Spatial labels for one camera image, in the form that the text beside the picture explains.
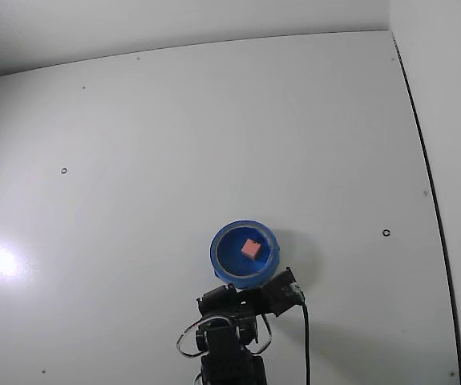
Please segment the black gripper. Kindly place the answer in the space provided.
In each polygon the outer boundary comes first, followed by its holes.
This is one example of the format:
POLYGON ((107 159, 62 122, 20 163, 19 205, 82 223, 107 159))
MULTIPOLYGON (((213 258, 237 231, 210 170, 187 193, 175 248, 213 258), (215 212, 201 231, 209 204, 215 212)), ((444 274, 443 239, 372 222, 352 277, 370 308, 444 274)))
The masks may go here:
POLYGON ((261 289, 237 290, 232 284, 219 286, 203 294, 197 299, 197 305, 202 316, 241 313, 262 315, 269 312, 268 300, 261 289))

